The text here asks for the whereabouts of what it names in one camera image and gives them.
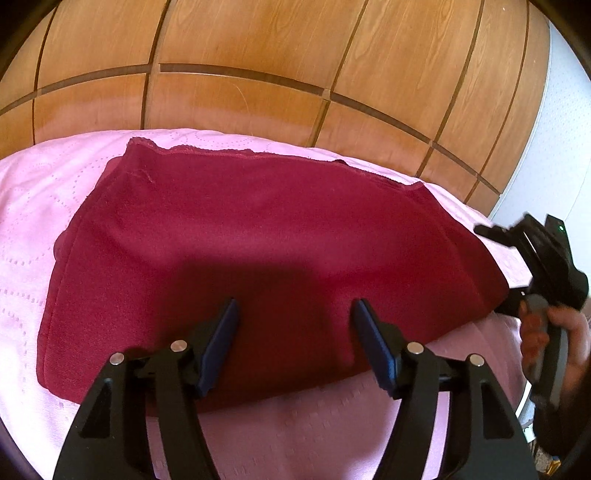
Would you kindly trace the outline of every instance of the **white wall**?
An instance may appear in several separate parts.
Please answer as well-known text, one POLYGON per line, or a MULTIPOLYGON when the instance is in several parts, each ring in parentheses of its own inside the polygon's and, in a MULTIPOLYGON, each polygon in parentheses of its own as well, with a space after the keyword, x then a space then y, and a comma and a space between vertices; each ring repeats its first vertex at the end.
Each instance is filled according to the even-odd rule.
POLYGON ((491 218, 509 226, 524 212, 565 220, 575 265, 591 278, 591 80, 553 25, 538 118, 491 218))

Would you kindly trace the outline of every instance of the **pink bedspread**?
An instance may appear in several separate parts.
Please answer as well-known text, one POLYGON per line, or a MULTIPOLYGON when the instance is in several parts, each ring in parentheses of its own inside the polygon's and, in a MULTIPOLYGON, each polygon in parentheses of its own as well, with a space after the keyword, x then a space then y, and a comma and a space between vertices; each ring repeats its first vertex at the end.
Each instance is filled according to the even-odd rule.
MULTIPOLYGON (((260 138, 211 131, 96 132, 52 140, 0 162, 0 417, 33 467, 53 476, 57 457, 78 405, 61 400, 37 383, 36 338, 53 269, 53 243, 94 187, 106 162, 125 151, 129 138, 151 138, 170 148, 187 144, 211 150, 251 149, 316 160, 339 155, 260 138)), ((417 179, 362 160, 351 166, 410 184, 417 179)), ((441 205, 471 229, 487 222, 441 187, 428 184, 441 205)), ((485 241, 510 286, 529 282, 530 273, 514 251, 485 241)), ((481 353, 511 403, 521 398, 515 319, 490 315, 449 333, 429 347, 437 354, 465 358, 481 353)), ((423 475, 437 475, 445 437, 447 396, 441 395, 437 428, 423 475)), ((369 479, 385 449, 398 403, 375 383, 371 372, 336 384, 200 416, 203 432, 222 478, 369 479)), ((157 475, 168 478, 158 425, 148 419, 157 475)))

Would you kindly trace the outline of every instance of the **handheld controller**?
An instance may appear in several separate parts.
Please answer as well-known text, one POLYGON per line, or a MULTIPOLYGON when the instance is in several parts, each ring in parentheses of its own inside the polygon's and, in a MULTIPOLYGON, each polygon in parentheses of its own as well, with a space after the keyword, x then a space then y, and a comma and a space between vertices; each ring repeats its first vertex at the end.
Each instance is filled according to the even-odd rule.
POLYGON ((526 375, 532 384, 532 401, 541 407, 557 409, 569 343, 566 331, 548 321, 546 310, 551 305, 566 305, 580 311, 589 295, 587 276, 573 264, 564 222, 547 215, 542 225, 526 213, 509 229, 476 225, 474 233, 506 247, 515 247, 531 271, 530 284, 512 288, 495 311, 516 317, 520 302, 525 300, 529 312, 540 314, 541 331, 548 333, 550 343, 526 375))

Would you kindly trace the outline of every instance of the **fingers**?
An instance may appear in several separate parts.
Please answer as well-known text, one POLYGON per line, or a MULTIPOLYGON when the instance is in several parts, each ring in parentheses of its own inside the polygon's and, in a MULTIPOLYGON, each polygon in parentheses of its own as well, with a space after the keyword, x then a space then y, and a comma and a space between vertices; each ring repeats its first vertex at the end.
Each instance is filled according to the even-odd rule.
POLYGON ((591 353, 591 332, 585 316, 569 307, 551 307, 548 309, 548 318, 552 324, 567 330, 568 363, 574 367, 587 365, 591 353))
POLYGON ((533 332, 522 337, 521 353, 523 355, 537 356, 542 348, 545 348, 550 341, 547 333, 533 332))
POLYGON ((542 327, 542 317, 536 313, 527 313, 521 318, 519 334, 523 338, 528 333, 537 332, 542 327))
POLYGON ((519 302, 519 318, 521 320, 523 320, 523 318, 525 317, 525 315, 527 315, 527 305, 525 304, 525 301, 521 300, 521 302, 519 302))
POLYGON ((548 308, 548 319, 552 324, 568 331, 589 329, 585 315, 569 307, 548 308))

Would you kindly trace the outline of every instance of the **hand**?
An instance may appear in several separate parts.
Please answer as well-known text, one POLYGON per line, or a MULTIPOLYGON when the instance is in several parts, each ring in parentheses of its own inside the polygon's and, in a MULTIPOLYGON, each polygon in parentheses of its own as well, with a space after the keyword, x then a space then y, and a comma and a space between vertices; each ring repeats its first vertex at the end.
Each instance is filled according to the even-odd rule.
MULTIPOLYGON (((591 351, 591 332, 585 315, 570 307, 549 307, 547 310, 550 323, 567 330, 569 337, 569 355, 567 358, 564 382, 560 393, 561 408, 568 408, 577 394, 579 386, 589 367, 591 351)), ((519 306, 521 319, 521 366, 524 372, 529 371, 548 345, 548 334, 541 333, 541 317, 535 313, 527 313, 527 306, 522 301, 519 306)))

